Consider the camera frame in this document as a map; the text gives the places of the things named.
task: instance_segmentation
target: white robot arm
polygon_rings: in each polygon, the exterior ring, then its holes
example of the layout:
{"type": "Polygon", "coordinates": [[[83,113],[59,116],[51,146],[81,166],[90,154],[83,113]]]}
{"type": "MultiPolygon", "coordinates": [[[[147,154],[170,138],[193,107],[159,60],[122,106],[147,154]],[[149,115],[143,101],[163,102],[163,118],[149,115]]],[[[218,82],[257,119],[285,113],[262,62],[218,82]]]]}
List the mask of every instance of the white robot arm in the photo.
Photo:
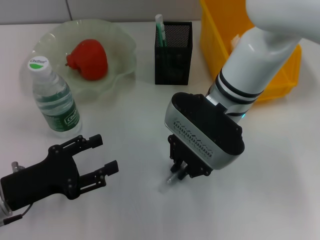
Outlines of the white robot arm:
{"type": "Polygon", "coordinates": [[[256,27],[243,34],[206,97],[176,93],[169,103],[171,171],[181,171],[180,179],[207,176],[234,161],[245,149],[236,123],[301,38],[320,44],[320,0],[247,0],[246,10],[256,27]]]}

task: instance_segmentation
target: white bottle cap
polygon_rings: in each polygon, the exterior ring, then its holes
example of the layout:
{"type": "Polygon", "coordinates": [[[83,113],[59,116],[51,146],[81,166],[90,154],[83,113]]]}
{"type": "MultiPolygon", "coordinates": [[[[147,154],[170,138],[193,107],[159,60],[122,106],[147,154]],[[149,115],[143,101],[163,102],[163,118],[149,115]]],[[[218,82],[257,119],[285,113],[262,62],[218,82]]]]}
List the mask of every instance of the white bottle cap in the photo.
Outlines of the white bottle cap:
{"type": "Polygon", "coordinates": [[[35,56],[28,61],[28,69],[36,78],[46,78],[52,72],[49,60],[45,56],[35,56]]]}

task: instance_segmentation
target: red fruit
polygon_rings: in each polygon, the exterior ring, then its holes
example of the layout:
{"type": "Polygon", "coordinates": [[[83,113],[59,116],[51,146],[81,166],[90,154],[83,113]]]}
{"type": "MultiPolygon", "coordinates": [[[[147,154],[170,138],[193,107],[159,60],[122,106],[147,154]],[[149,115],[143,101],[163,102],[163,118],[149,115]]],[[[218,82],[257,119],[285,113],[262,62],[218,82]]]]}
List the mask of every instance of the red fruit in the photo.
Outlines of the red fruit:
{"type": "Polygon", "coordinates": [[[71,54],[66,56],[66,61],[66,66],[78,70],[81,76],[89,81],[103,78],[108,71],[104,47],[95,39],[80,42],[71,54]]]}

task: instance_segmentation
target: black band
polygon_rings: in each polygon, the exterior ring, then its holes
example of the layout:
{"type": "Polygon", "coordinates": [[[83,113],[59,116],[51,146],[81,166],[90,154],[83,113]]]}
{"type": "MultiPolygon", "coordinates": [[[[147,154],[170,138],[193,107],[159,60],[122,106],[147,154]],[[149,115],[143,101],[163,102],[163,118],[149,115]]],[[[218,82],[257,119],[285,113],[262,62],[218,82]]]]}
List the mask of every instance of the black band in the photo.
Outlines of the black band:
{"type": "Polygon", "coordinates": [[[242,97],[245,97],[245,98],[256,98],[256,97],[258,97],[260,94],[263,93],[263,91],[260,92],[260,93],[256,93],[256,94],[246,93],[246,92],[243,92],[243,91],[240,91],[240,90],[236,89],[234,86],[231,86],[231,84],[228,83],[227,80],[225,79],[225,77],[224,77],[224,75],[223,75],[223,73],[222,73],[222,68],[221,68],[221,71],[220,71],[220,73],[219,73],[219,76],[220,76],[221,82],[222,82],[229,90],[231,90],[231,91],[234,92],[235,94],[238,94],[238,95],[240,95],[240,96],[242,96],[242,97]]]}
{"type": "Polygon", "coordinates": [[[218,88],[218,90],[220,91],[220,93],[225,96],[227,99],[229,99],[230,101],[232,102],[235,102],[237,104],[243,104],[243,105],[248,105],[248,104],[252,104],[256,101],[256,99],[254,100],[250,100],[250,101],[247,101],[247,100],[242,100],[242,99],[239,99],[239,98],[236,98],[232,95],[230,95],[229,93],[227,93],[223,87],[220,85],[219,83],[219,79],[218,79],[218,76],[216,76],[215,78],[215,85],[216,87],[218,88]]]}
{"type": "Polygon", "coordinates": [[[245,115],[246,112],[248,112],[248,111],[245,111],[245,112],[229,112],[229,113],[227,113],[227,115],[231,116],[231,117],[240,117],[240,116],[245,115]]]}

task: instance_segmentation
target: green glass bowl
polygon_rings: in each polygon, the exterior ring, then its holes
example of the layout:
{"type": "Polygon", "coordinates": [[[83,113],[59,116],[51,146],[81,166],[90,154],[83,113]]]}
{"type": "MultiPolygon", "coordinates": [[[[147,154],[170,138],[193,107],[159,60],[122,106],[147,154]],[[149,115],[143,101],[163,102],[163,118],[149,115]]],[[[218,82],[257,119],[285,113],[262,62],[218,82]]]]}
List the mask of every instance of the green glass bowl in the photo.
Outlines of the green glass bowl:
{"type": "Polygon", "coordinates": [[[45,56],[55,72],[70,86],[72,93],[93,90],[100,94],[110,90],[117,79],[136,70],[136,43],[118,25],[99,19],[74,20],[62,23],[41,37],[29,58],[45,56]],[[87,81],[68,66],[66,56],[83,40],[95,39],[103,46],[108,73],[97,81],[87,81]]]}

